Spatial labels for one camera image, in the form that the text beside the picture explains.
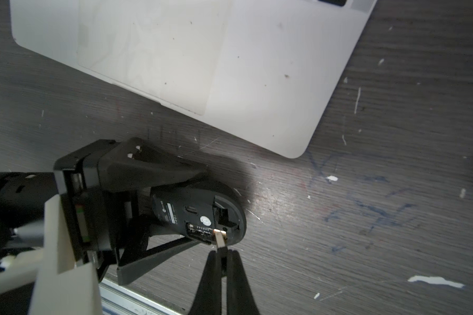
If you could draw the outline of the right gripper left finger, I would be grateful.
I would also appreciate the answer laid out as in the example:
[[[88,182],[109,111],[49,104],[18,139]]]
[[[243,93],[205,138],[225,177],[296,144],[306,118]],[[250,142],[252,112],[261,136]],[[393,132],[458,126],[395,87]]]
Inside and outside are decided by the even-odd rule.
[[[220,252],[208,255],[197,293],[188,315],[222,314],[222,258]]]

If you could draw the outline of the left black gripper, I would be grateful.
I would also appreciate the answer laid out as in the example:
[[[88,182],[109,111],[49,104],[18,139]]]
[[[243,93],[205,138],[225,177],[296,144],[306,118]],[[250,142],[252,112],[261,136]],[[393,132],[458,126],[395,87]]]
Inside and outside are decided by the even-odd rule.
[[[138,192],[205,177],[208,168],[134,137],[97,140],[55,162],[54,175],[77,265],[93,263],[102,280],[111,265],[130,285],[199,241],[188,237],[148,249],[164,228],[140,215]]]

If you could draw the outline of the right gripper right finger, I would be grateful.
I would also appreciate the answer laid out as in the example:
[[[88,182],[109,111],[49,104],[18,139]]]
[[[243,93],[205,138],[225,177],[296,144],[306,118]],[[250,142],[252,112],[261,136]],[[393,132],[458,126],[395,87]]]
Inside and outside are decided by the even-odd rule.
[[[227,253],[227,314],[260,315],[239,252]]]

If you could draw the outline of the black wireless mouse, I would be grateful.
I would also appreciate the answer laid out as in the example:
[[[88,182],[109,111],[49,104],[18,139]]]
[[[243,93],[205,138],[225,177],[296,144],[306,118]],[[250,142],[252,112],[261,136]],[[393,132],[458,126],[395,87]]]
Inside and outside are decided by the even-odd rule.
[[[246,234],[246,216],[238,196],[215,180],[154,187],[151,209],[165,227],[205,244],[216,243],[217,230],[227,245],[241,242]]]

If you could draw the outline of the small silver usb receiver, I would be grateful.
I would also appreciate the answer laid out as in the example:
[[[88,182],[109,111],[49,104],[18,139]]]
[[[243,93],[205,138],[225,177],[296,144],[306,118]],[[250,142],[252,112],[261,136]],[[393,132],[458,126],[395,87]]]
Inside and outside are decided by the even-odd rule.
[[[227,246],[227,235],[225,231],[214,229],[214,239],[218,249]]]

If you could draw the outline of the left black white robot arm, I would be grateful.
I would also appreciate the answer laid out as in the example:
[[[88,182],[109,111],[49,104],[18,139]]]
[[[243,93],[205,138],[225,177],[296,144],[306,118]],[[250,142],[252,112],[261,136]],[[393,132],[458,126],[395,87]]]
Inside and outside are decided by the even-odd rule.
[[[185,221],[163,221],[153,197],[207,174],[140,138],[97,140],[57,160],[51,173],[0,173],[0,253],[42,246],[44,204],[59,196],[76,261],[94,262],[99,278],[116,265],[127,286],[195,246]]]

